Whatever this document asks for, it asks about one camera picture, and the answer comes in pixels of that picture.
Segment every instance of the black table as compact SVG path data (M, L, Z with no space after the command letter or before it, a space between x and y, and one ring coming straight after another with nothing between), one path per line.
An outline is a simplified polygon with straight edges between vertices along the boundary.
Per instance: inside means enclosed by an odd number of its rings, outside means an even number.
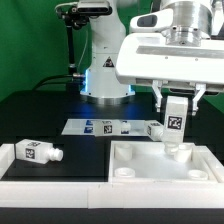
M15 160L2 178L4 181L93 181L108 179L112 140L150 141L148 137L94 137L61 135L68 118L158 120L151 93L137 93L129 104L103 106L86 103L79 95L67 92L21 91L0 103L0 143L22 139L54 143L64 151L60 163L45 165ZM224 115L202 100L195 117L189 116L185 139L206 145L223 163L222 130ZM32 223L222 223L223 210L209 209L11 209L0 210L0 220Z

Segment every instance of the cable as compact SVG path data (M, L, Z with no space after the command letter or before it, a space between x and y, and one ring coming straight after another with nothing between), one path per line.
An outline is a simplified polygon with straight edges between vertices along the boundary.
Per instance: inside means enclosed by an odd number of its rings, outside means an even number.
M79 60L79 64L78 64L78 66L77 66L77 71L79 71L79 67L80 67L80 65L81 65L81 63L82 63L84 54L85 54L85 52L86 52L86 48L87 48L87 44L88 44L88 39L89 39L89 32L88 32L88 30L86 30L86 41L85 41L85 45L84 45L84 48L83 48L82 56L81 56L81 58L80 58L80 60Z
M55 11L58 12L58 8L61 8L63 6L73 6L73 5L77 5L77 2L62 3L55 7Z
M61 85L61 84L66 84L66 83L67 82L47 82L47 83L42 83L41 85L39 85L39 87L45 86L45 85Z
M52 79L62 79L62 78L72 78L73 76L72 75L55 75L55 76L50 76L50 77L47 77L47 78L44 78L42 79L40 82L38 82L32 90L37 90L40 86L43 86L43 85L47 85L49 84L45 82L49 81L49 80L52 80Z
M66 25L67 31L67 41L68 41L68 73L72 75L77 72L77 67L75 66L75 52L74 52L74 40L73 40L73 28L72 26Z

